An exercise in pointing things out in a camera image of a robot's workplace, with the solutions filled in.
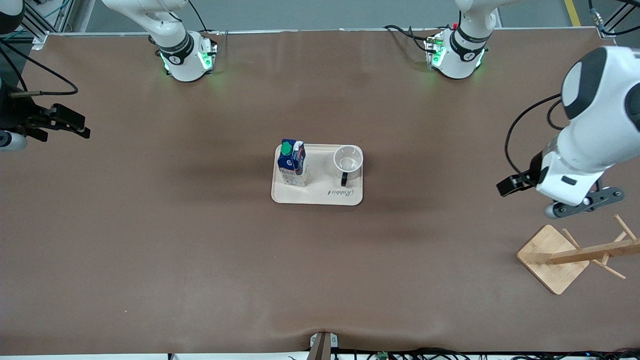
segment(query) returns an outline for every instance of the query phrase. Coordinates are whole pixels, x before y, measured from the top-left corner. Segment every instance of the wooden peg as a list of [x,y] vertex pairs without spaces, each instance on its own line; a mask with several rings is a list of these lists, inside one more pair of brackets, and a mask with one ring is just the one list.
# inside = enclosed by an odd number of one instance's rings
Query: wooden peg
[[[622,233],[620,233],[620,235],[618,235],[618,237],[617,237],[615,240],[613,240],[613,242],[614,242],[614,243],[621,242],[622,240],[624,240],[624,239],[625,239],[625,237],[627,237],[627,233],[625,233],[625,232],[623,231]],[[610,257],[610,256],[611,256],[611,255],[610,255],[609,253],[604,254],[604,255],[602,256],[602,264],[606,265],[606,264],[607,264],[607,262],[609,261],[609,257]]]
[[573,236],[571,236],[571,234],[569,233],[569,230],[567,229],[562,229],[564,236],[566,237],[567,240],[569,240],[569,242],[571,243],[571,245],[573,245],[573,247],[575,247],[576,250],[580,250],[580,245],[578,245],[578,242],[575,241],[575,239],[573,238]]
[[636,238],[636,236],[631,232],[631,229],[629,229],[629,226],[627,226],[625,224],[624,221],[622,221],[622,219],[620,218],[620,216],[618,214],[613,215],[613,217],[618,221],[618,223],[620,224],[620,226],[622,226],[622,229],[625,231],[625,233],[627,233],[627,235],[629,235],[629,237],[634,240],[637,241],[638,238]]
[[594,263],[594,264],[596,264],[596,265],[598,265],[598,266],[600,266],[600,267],[602,267],[604,270],[607,270],[608,272],[610,272],[610,273],[612,273],[613,275],[615,275],[615,276],[619,277],[620,279],[623,279],[623,280],[624,280],[624,279],[626,279],[626,278],[627,278],[626,276],[624,276],[624,275],[622,275],[621,273],[619,273],[619,272],[617,272],[617,271],[613,270],[612,268],[610,268],[610,267],[608,267],[607,265],[605,265],[605,264],[603,264],[603,263],[599,262],[598,260],[591,260],[591,262],[592,262],[592,263]]

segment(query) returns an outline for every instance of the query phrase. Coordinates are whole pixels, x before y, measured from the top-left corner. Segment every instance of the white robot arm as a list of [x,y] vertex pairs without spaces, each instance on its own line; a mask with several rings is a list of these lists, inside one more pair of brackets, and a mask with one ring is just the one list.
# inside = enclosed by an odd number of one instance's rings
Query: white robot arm
[[442,74],[463,79],[471,75],[484,54],[484,46],[497,23],[499,6],[520,0],[456,0],[462,12],[455,29],[446,29],[425,41],[427,62]]
[[533,158],[528,171],[497,185],[502,196],[535,186],[554,200],[547,207],[552,218],[624,197],[619,188],[602,188],[599,179],[613,165],[640,155],[640,51],[591,51],[564,77],[561,97],[569,126]]
[[147,30],[167,71],[179,81],[194,81],[213,69],[218,46],[196,31],[186,31],[171,12],[188,0],[102,0],[110,9]]

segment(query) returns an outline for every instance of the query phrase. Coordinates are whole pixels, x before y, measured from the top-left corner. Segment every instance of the tray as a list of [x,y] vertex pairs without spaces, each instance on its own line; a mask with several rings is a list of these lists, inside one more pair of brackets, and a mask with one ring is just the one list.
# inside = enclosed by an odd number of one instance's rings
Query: tray
[[306,143],[305,151],[308,166],[307,185],[305,187],[287,185],[282,181],[278,168],[280,147],[278,145],[273,161],[273,180],[271,182],[271,198],[281,204],[317,204],[356,206],[362,202],[363,169],[355,179],[350,179],[347,186],[340,186],[340,177],[333,164],[333,153],[341,145]]

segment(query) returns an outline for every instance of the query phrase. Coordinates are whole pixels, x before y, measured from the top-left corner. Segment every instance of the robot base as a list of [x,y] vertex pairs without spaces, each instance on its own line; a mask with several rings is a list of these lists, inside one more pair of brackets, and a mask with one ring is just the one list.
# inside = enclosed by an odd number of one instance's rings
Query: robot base
[[193,38],[192,52],[184,59],[181,65],[173,64],[161,55],[167,74],[176,80],[190,82],[200,79],[204,74],[213,71],[218,52],[218,45],[211,44],[210,38],[205,38],[196,31],[188,31]]
[[473,73],[480,66],[484,55],[484,50],[477,56],[475,61],[462,61],[460,56],[451,49],[451,34],[453,30],[436,34],[431,41],[425,41],[427,50],[435,51],[435,54],[427,52],[427,64],[431,69],[438,69],[444,76],[452,79],[464,79]]

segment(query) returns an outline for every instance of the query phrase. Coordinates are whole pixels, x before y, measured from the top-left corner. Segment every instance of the brown table surface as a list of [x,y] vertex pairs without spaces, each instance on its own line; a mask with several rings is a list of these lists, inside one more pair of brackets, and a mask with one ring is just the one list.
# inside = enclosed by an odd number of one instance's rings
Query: brown table surface
[[[594,29],[497,31],[461,81],[382,31],[230,35],[217,71],[164,75],[145,37],[50,37],[36,59],[81,89],[92,137],[3,154],[0,353],[272,352],[316,331],[342,348],[616,350],[640,345],[638,258],[549,293],[515,253],[551,220],[535,191],[501,198],[513,119],[559,91]],[[30,89],[65,85],[28,65]],[[516,128],[522,167],[554,131]],[[562,111],[554,115],[565,121]],[[283,137],[355,143],[356,207],[270,198]],[[566,220],[582,245],[640,232],[640,161],[618,204]]]

